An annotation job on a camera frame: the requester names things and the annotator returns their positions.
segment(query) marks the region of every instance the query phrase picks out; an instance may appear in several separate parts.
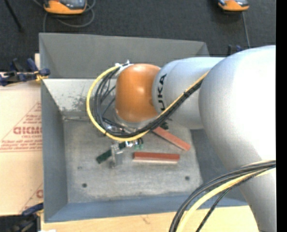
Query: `clamp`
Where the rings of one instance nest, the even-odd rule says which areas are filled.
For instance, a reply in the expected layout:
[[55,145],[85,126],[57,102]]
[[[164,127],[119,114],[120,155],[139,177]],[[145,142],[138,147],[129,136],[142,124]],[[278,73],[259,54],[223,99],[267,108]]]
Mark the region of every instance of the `clamp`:
[[236,45],[236,51],[233,50],[233,47],[232,45],[228,45],[228,48],[227,48],[227,56],[230,56],[234,53],[237,53],[237,52],[240,52],[240,51],[243,51],[243,48],[239,45]]
[[27,232],[33,231],[38,232],[41,230],[41,218],[38,214],[41,210],[43,210],[44,204],[39,203],[34,205],[27,210],[23,211],[21,216],[24,218],[20,222],[14,224],[10,229],[7,229],[7,232]]
[[12,63],[10,64],[10,71],[0,74],[0,85],[6,86],[9,84],[27,82],[31,80],[40,81],[44,78],[48,78],[48,76],[51,74],[49,69],[39,70],[31,58],[27,59],[27,66],[28,68],[25,69],[18,63],[16,58],[13,59]]

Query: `cardboard sheet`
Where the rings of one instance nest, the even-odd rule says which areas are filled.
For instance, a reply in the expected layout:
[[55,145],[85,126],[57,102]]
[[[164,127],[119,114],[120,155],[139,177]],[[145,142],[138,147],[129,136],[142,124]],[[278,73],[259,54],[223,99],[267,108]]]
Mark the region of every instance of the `cardboard sheet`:
[[36,81],[0,87],[0,216],[43,202],[40,90]]

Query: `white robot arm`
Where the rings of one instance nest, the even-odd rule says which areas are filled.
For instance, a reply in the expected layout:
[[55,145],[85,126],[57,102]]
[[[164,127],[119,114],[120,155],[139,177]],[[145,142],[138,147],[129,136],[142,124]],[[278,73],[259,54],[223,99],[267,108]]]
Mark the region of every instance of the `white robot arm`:
[[[116,121],[132,135],[208,72],[200,88],[170,118],[190,129],[203,128],[228,170],[275,160],[275,54],[272,45],[226,58],[176,60],[162,68],[149,64],[127,67],[116,83]],[[276,231],[275,172],[244,183],[241,191],[258,229]]]

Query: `kuka logo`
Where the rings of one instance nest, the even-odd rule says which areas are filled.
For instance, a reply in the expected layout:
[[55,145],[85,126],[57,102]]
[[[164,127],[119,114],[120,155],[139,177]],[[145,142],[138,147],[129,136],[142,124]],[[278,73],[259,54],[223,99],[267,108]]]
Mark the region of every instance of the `kuka logo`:
[[158,85],[157,87],[157,91],[158,91],[158,103],[161,105],[161,110],[165,110],[165,105],[164,105],[164,101],[163,101],[163,87],[164,87],[164,79],[167,76],[167,74],[161,76],[161,78],[159,79],[159,83],[160,85]]

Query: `wooden block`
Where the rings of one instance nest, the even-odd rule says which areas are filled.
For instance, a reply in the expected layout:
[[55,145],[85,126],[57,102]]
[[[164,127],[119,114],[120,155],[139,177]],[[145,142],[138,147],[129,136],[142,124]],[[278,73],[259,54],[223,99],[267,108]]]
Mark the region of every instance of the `wooden block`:
[[182,139],[178,138],[177,136],[171,134],[170,132],[164,130],[163,128],[161,127],[157,127],[155,130],[153,130],[153,132],[164,138],[165,140],[171,142],[172,144],[174,144],[175,146],[183,149],[183,150],[186,150],[186,151],[189,151],[190,148],[191,148],[191,145],[188,144],[187,142],[183,141]]
[[134,161],[158,162],[158,163],[177,163],[180,159],[179,154],[135,152]]

